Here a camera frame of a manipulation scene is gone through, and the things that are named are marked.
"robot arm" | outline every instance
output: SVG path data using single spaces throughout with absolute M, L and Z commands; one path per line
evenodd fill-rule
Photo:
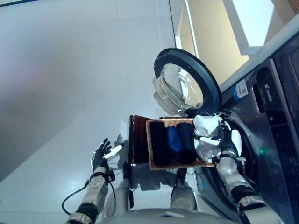
M 249 182 L 239 174 L 237 163 L 239 155 L 232 142 L 231 130 L 223 125 L 223 141 L 219 144 L 221 155 L 215 163 L 227 193 L 235 201 L 240 218 L 244 224 L 283 224 L 278 214 L 257 195 Z
M 93 154 L 93 174 L 87 186 L 87 193 L 77 211 L 70 215 L 66 224 L 94 224 L 104 208 L 105 197 L 108 193 L 107 184 L 115 179 L 114 173 L 112 170 L 109 171 L 107 159 L 104 157 L 111 149 L 111 146 L 108 146 L 110 142 L 107 141 L 108 139 L 105 139 Z

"wooden tray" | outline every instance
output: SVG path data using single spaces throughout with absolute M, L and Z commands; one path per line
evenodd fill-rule
M 167 166 L 158 166 L 154 163 L 154 155 L 151 145 L 151 135 L 150 135 L 150 123 L 161 121 L 164 123 L 165 127 L 176 126 L 179 123 L 189 123 L 193 124 L 193 118 L 176 118 L 176 119 L 156 119 L 156 120 L 148 120 L 146 121 L 146 134 L 148 141 L 148 151 L 149 151 L 149 167 L 151 170 L 159 170 L 159 169 L 174 169 L 174 168 L 187 168 L 187 167 L 213 167 L 214 164 L 206 163 L 198 158 L 192 164 L 180 164 L 176 160 L 172 160 L 171 163 Z

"dark towel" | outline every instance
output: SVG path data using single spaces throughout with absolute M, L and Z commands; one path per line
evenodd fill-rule
M 179 138 L 177 128 L 175 126 L 166 127 L 167 133 L 167 146 L 169 148 L 170 156 L 173 159 L 180 161 L 182 148 L 182 142 Z
M 191 164 L 196 161 L 196 151 L 193 140 L 193 125 L 189 123 L 179 123 L 177 124 L 177 131 L 183 147 L 180 162 L 182 164 Z
M 150 124 L 150 138 L 155 164 L 159 166 L 170 164 L 166 128 L 163 122 L 152 122 Z

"label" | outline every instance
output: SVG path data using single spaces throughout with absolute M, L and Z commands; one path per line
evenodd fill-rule
M 236 101 L 239 100 L 239 99 L 241 99 L 242 97 L 244 97 L 244 96 L 246 96 L 248 94 L 248 90 L 247 90 L 245 79 L 243 79 L 242 81 L 238 82 L 232 88 L 233 88 L 234 100 L 236 100 Z

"tile floor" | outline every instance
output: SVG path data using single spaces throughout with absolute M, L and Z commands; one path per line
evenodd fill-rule
M 42 0 L 0 7 L 0 20 L 2 68 L 24 78 L 18 94 L 26 96 L 11 99 L 13 112 L 26 113 L 9 131 L 17 147 L 36 147 L 0 182 L 0 223 L 63 223 L 61 202 L 84 185 L 100 142 L 118 134 L 128 139 L 131 114 L 165 115 L 153 98 L 152 79 L 158 53 L 174 47 L 168 0 Z M 7 91 L 18 89 L 7 85 Z M 34 94 L 22 93 L 28 88 Z M 121 181 L 116 173 L 114 186 Z M 192 175 L 188 179 L 194 186 Z M 135 209 L 169 207 L 171 190 L 138 187 Z M 83 195 L 71 198 L 67 209 L 74 211 Z

